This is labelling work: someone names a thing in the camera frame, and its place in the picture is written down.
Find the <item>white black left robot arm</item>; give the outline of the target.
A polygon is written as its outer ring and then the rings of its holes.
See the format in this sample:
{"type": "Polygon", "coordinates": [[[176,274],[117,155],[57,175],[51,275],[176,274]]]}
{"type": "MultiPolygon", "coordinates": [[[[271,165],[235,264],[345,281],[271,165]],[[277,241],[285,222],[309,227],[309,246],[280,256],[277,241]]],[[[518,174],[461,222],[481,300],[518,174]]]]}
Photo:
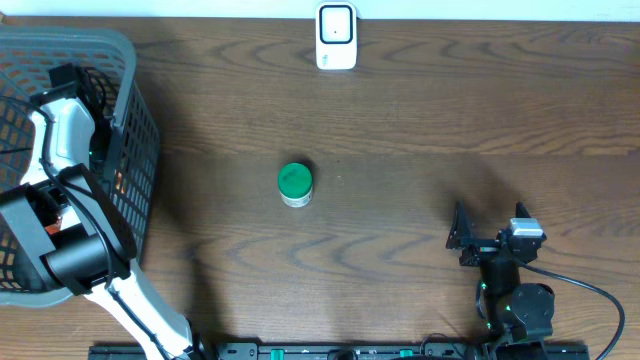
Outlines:
{"type": "Polygon", "coordinates": [[[48,74],[50,90],[2,99],[26,111],[35,127],[26,174],[1,195],[16,244],[1,253],[2,290],[68,290],[113,316],[148,359],[209,358],[189,320],[143,274],[131,227],[91,172],[111,138],[105,87],[72,63],[48,74]]]}

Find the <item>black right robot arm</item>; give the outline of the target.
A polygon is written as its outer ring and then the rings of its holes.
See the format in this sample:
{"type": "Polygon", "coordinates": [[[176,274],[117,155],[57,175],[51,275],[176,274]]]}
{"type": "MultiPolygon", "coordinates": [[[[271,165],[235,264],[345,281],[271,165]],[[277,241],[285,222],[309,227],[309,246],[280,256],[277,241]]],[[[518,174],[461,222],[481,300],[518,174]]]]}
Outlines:
{"type": "Polygon", "coordinates": [[[520,270],[537,258],[546,235],[522,203],[506,228],[491,238],[473,233],[464,205],[455,205],[446,247],[461,252],[459,264],[480,269],[476,308],[484,316],[488,339],[477,346],[483,359],[545,359],[542,340],[553,333],[555,294],[539,283],[523,283],[520,270]]]}

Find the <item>green lid jar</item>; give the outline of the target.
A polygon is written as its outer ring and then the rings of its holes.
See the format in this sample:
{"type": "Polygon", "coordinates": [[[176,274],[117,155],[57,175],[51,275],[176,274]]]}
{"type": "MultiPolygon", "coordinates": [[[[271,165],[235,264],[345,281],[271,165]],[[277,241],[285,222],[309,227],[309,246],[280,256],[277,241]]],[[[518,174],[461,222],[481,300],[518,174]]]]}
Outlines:
{"type": "Polygon", "coordinates": [[[313,195],[311,171],[301,163],[288,163],[278,174],[278,190],[283,202],[292,208],[306,206],[313,195]]]}

